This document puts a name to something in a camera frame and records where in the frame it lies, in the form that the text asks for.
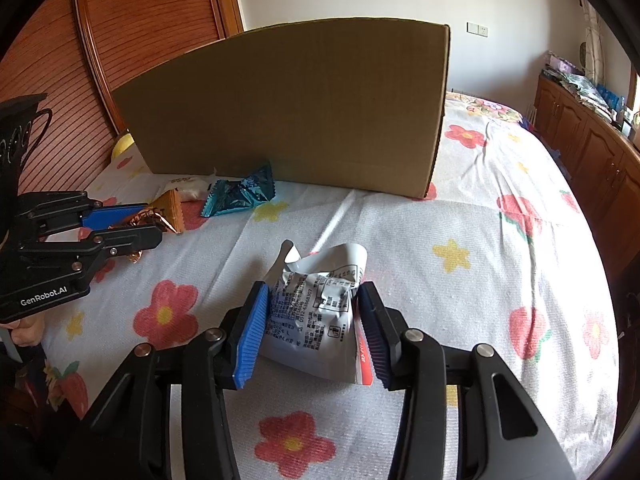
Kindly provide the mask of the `person's left hand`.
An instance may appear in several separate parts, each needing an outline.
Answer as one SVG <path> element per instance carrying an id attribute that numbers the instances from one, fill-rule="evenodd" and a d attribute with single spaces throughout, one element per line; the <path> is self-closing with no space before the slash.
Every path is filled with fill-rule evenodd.
<path id="1" fill-rule="evenodd" d="M 1 325 L 2 328 L 10 331 L 13 343 L 20 347 L 33 347 L 40 344 L 44 326 L 46 326 L 46 320 L 42 313 Z"/>

